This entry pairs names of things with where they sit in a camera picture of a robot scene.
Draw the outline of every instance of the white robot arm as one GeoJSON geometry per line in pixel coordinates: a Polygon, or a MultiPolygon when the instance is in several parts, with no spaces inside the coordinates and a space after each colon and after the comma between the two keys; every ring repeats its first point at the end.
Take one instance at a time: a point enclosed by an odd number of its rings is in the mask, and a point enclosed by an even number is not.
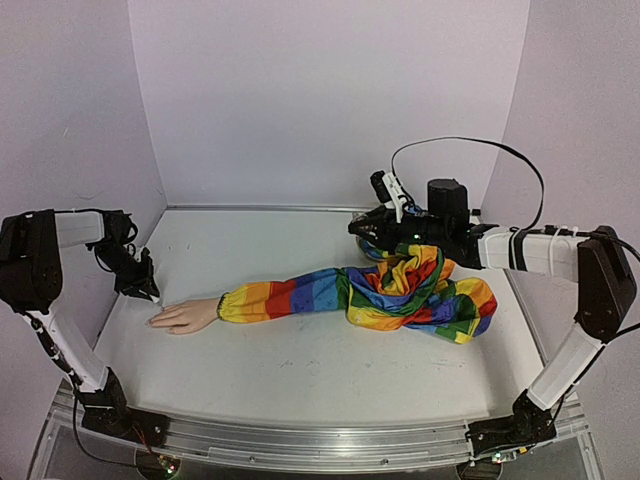
{"type": "Polygon", "coordinates": [[[636,282],[621,248],[628,245],[606,226],[580,232],[554,226],[534,230],[474,225],[466,188],[450,179],[429,182],[428,211],[415,205],[408,210],[402,204],[407,194],[394,200],[397,191],[386,188],[400,185],[389,176],[394,175],[372,175],[382,205],[351,222],[350,233],[387,251],[394,251],[400,243],[435,245],[467,268],[518,270],[578,283],[576,323],[551,361],[515,401],[514,415],[475,422],[467,433],[476,457],[554,438],[551,407],[616,338],[635,300],[636,282]]]}
{"type": "Polygon", "coordinates": [[[135,259],[137,227],[122,211],[44,210],[6,218],[0,230],[0,299],[34,329],[51,360],[64,372],[83,404],[85,428],[159,446],[168,419],[129,408],[118,378],[96,357],[76,323],[60,314],[60,248],[86,245],[115,275],[123,295],[159,301],[149,251],[135,259]]]}

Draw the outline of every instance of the colorful striped fabric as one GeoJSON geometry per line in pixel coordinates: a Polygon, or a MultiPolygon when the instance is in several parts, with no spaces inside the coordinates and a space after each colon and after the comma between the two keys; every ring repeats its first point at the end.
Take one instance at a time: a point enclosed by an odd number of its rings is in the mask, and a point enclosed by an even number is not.
{"type": "Polygon", "coordinates": [[[249,283],[224,295],[218,316],[253,323],[286,315],[345,310],[354,325],[390,331],[401,326],[467,343],[487,330],[497,308],[478,278],[454,282],[454,262],[436,247],[400,245],[394,254],[358,245],[378,261],[368,268],[328,268],[286,282],[249,283]]]}

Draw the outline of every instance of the mannequin hand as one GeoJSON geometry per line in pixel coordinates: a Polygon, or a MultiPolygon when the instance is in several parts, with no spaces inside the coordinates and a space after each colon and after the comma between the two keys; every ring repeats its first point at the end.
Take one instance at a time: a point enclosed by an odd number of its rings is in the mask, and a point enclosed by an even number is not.
{"type": "Polygon", "coordinates": [[[182,335],[202,330],[218,318],[219,298],[189,300],[179,305],[162,309],[162,313],[151,319],[154,328],[168,328],[167,333],[182,335]]]}

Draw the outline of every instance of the wire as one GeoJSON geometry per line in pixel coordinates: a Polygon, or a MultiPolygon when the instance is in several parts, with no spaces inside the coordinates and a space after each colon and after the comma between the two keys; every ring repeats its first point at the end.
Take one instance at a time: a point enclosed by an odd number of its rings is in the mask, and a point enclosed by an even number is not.
{"type": "Polygon", "coordinates": [[[422,145],[422,144],[430,143],[430,142],[437,142],[439,140],[464,140],[466,142],[475,142],[475,143],[482,143],[482,144],[485,144],[485,145],[491,145],[491,146],[500,148],[500,149],[504,150],[505,152],[510,153],[514,157],[518,158],[519,160],[522,160],[523,162],[525,162],[529,166],[529,168],[531,168],[531,170],[533,170],[533,173],[536,174],[536,177],[538,177],[538,182],[540,183],[540,204],[538,206],[538,212],[536,213],[535,218],[529,224],[528,227],[524,228],[524,230],[529,230],[529,229],[531,229],[531,228],[536,226],[536,224],[540,220],[540,217],[542,216],[542,209],[544,207],[544,179],[542,178],[542,174],[540,173],[540,171],[531,162],[531,160],[529,160],[524,154],[520,153],[515,148],[512,148],[512,147],[510,147],[508,145],[504,145],[504,144],[498,143],[498,142],[493,142],[491,140],[483,140],[483,139],[480,139],[480,138],[457,137],[457,136],[436,137],[436,138],[429,138],[427,140],[420,140],[420,141],[417,141],[417,142],[408,143],[408,144],[400,147],[398,150],[396,150],[393,153],[393,155],[391,156],[391,171],[393,172],[393,174],[394,175],[396,174],[396,169],[395,169],[395,158],[396,158],[396,155],[398,155],[398,153],[400,153],[402,150],[404,150],[405,148],[414,147],[416,145],[422,145]]]}
{"type": "Polygon", "coordinates": [[[98,264],[101,270],[104,270],[107,273],[114,273],[113,270],[108,269],[102,264],[102,261],[100,260],[100,257],[98,257],[98,252],[96,251],[96,249],[93,250],[93,256],[96,257],[96,263],[98,264]]]}
{"type": "Polygon", "coordinates": [[[613,337],[613,339],[615,340],[616,338],[620,338],[623,335],[626,335],[627,333],[631,333],[631,332],[635,332],[636,330],[640,329],[640,322],[636,323],[635,325],[632,325],[630,327],[627,328],[623,328],[622,330],[620,330],[618,333],[616,333],[616,336],[613,337]]]}
{"type": "Polygon", "coordinates": [[[85,213],[85,212],[96,212],[96,213],[104,213],[106,210],[100,210],[99,208],[78,208],[76,210],[55,210],[54,213],[85,213]]]}
{"type": "Polygon", "coordinates": [[[551,423],[549,424],[549,429],[551,428],[552,425],[556,424],[556,420],[558,419],[558,415],[560,415],[560,410],[562,410],[562,405],[564,405],[564,399],[566,398],[566,395],[567,394],[565,392],[560,397],[560,403],[558,403],[558,408],[556,409],[556,413],[553,414],[553,418],[551,419],[551,423]]]}
{"type": "Polygon", "coordinates": [[[136,239],[136,237],[138,236],[138,232],[140,231],[140,230],[138,229],[138,226],[137,226],[135,223],[131,222],[130,227],[131,227],[131,230],[133,230],[133,233],[132,233],[131,235],[129,235],[129,236],[124,240],[124,242],[123,242],[123,243],[131,243],[131,242],[133,242],[133,241],[136,239]]]}
{"type": "Polygon", "coordinates": [[[631,246],[629,243],[625,242],[624,240],[618,237],[614,237],[612,235],[607,235],[606,233],[600,233],[600,232],[589,232],[589,236],[593,238],[603,238],[605,240],[609,240],[610,242],[620,245],[622,248],[625,248],[629,253],[631,253],[631,255],[633,255],[636,258],[636,260],[638,260],[638,262],[640,262],[640,253],[638,252],[638,250],[636,250],[633,246],[631,246]]]}
{"type": "Polygon", "coordinates": [[[582,378],[587,374],[587,372],[591,369],[591,367],[593,367],[593,364],[596,363],[596,360],[598,360],[598,358],[600,358],[600,355],[602,355],[602,352],[604,352],[604,347],[602,347],[600,350],[598,350],[598,353],[595,354],[595,356],[591,359],[589,364],[586,367],[584,367],[584,370],[582,371],[582,373],[580,373],[580,375],[578,375],[578,378],[576,378],[574,380],[573,385],[571,385],[567,389],[567,391],[564,393],[565,395],[567,395],[569,393],[569,390],[571,390],[574,385],[577,385],[578,383],[580,383],[580,380],[582,380],[582,378]]]}
{"type": "Polygon", "coordinates": [[[138,438],[142,442],[142,445],[146,447],[147,452],[149,452],[149,455],[151,455],[152,457],[156,457],[156,460],[159,461],[159,455],[153,450],[151,450],[151,447],[147,443],[147,439],[144,436],[144,432],[140,428],[138,428],[136,425],[133,426],[133,430],[136,432],[136,435],[138,435],[138,438]]]}
{"type": "Polygon", "coordinates": [[[138,468],[137,465],[134,465],[132,463],[124,463],[124,462],[117,462],[115,460],[107,460],[105,458],[96,457],[92,453],[88,452],[87,449],[84,448],[84,445],[82,445],[82,442],[80,441],[80,436],[78,435],[78,427],[76,425],[77,415],[78,415],[78,397],[76,395],[76,398],[73,402],[73,416],[72,416],[73,418],[71,421],[73,423],[73,437],[75,438],[76,444],[78,444],[78,448],[80,448],[82,453],[84,453],[89,458],[97,460],[98,462],[108,463],[110,465],[118,465],[120,467],[136,468],[136,469],[138,468]]]}

